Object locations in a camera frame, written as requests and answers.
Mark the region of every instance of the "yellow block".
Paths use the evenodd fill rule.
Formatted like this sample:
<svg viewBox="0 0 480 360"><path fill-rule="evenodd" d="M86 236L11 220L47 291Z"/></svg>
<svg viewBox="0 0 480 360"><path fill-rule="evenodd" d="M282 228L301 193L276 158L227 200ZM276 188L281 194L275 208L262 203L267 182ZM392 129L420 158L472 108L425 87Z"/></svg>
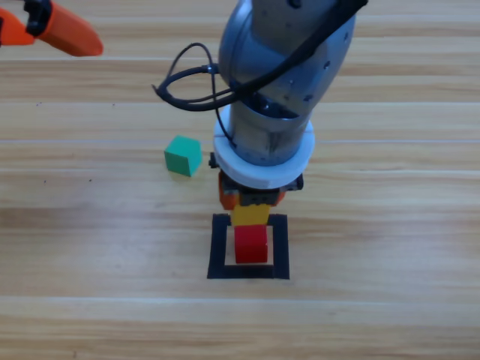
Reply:
<svg viewBox="0 0 480 360"><path fill-rule="evenodd" d="M269 222L270 205L236 205L232 211L232 225L247 227L250 225L265 225Z"/></svg>

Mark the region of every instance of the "cube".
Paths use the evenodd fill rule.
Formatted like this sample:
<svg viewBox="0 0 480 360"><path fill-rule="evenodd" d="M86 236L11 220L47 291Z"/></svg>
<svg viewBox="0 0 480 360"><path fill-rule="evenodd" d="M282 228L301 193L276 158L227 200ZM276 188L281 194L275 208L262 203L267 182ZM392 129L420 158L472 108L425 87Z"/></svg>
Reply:
<svg viewBox="0 0 480 360"><path fill-rule="evenodd" d="M266 263L269 259L267 226L235 226L235 261L237 264Z"/></svg>
<svg viewBox="0 0 480 360"><path fill-rule="evenodd" d="M200 141L176 136L165 149L166 168L184 176L193 176L202 163Z"/></svg>

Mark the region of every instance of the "black cable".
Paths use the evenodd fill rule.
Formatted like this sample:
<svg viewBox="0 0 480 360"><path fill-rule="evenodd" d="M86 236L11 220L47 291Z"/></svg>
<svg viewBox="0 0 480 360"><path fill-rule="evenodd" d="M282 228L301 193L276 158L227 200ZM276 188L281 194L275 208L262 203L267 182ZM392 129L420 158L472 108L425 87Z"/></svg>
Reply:
<svg viewBox="0 0 480 360"><path fill-rule="evenodd" d="M309 59L315 53L315 50L321 43L323 43L328 37L330 37L334 32L336 32L349 19L355 16L355 14L367 3L368 0L339 1L337 5L328 12L327 16L325 17L326 21L321 26L319 26L319 28L306 41L304 41L304 43L300 45L298 49L295 50L289 58L287 58L283 63L281 63L271 72L260 76L257 79L251 80L250 82L239 85L235 89L227 89L226 91L222 91L218 94L214 93L210 96L193 100L184 100L173 97L168 91L168 86L176 80L189 76L191 74L211 72L211 75L214 78L215 74L218 74L218 65L213 64L210 61L210 64L208 66L196 67L193 73L190 73L189 70L185 70L177 73L175 76L171 76L171 72L179 57L192 47L188 46L175 59L173 66L170 68L169 76L166 77L166 79L160 84L158 88L154 87L154 90L162 100L181 110L194 112L210 110L218 111L218 108L220 107L225 107L226 105L229 105L235 101L252 95L254 92L259 91L264 86L267 86L269 83L275 81L278 77L282 76L287 71L294 68L296 65L299 65L305 60ZM207 52L207 54L209 54L208 49L206 49L206 47L202 44L196 43L195 46L201 46ZM232 94L223 97L220 100L217 100L218 96L225 95L228 92L232 92ZM212 98L213 101L210 103L199 104L200 102L207 101Z"/></svg>
<svg viewBox="0 0 480 360"><path fill-rule="evenodd" d="M175 66L179 62L180 58L192 47L201 47L205 51L205 53L208 57L208 66L204 65L204 66L201 66L201 67L194 67L194 68L187 69L187 70L181 71L179 73L176 73L175 75L172 75L172 72L175 70ZM212 54L210 53L209 48L207 46L205 46L203 43L191 43L190 45L185 47L175 57L175 60L173 61L172 65L170 66L170 69L168 71L168 75L166 76L166 78L169 80L169 84L171 84L171 83L174 83L175 81L180 80L184 77L189 77L190 75L201 74L201 73L210 73L211 74L212 95L208 96L208 97L204 97L204 98L200 98L200 99L193 99L193 100L188 100L188 101L190 101L190 102L202 102L202 101L205 101L204 99L209 100L212 97L213 98L212 103L214 105L216 105L218 94L217 94L217 89L216 89L216 84L215 84L215 74L218 74L218 66L216 64L214 64L213 59L212 59ZM222 92L224 94L226 94L230 91L231 90L227 89L226 91L222 91ZM214 108L215 113L217 114L218 124L220 125L225 137L229 140L230 144L235 148L236 144L233 142L233 138L228 134L227 129L224 127L224 122L222 121L221 116L220 116L220 112L218 111L219 107L220 106L215 106L215 108Z"/></svg>

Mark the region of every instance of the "wooden table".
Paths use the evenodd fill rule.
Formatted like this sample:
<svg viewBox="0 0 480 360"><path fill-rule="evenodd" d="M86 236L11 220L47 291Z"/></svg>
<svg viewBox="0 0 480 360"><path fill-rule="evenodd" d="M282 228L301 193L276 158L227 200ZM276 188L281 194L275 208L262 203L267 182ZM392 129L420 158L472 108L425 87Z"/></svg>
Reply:
<svg viewBox="0 0 480 360"><path fill-rule="evenodd" d="M190 42L217 53L236 1L60 3L106 51L0 49L1 360L480 359L478 0L361 11L277 209L291 280L206 279L214 113L151 88ZM194 178L165 169L177 134L202 141Z"/></svg>

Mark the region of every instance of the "green cube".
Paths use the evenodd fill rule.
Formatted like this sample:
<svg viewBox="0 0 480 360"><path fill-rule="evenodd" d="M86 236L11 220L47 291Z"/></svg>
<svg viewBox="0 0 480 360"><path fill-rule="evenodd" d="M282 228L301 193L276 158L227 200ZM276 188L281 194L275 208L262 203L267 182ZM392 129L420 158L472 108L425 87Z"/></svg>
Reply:
<svg viewBox="0 0 480 360"><path fill-rule="evenodd" d="M200 141L177 136L165 150L166 168L185 176L192 176L202 163Z"/></svg>

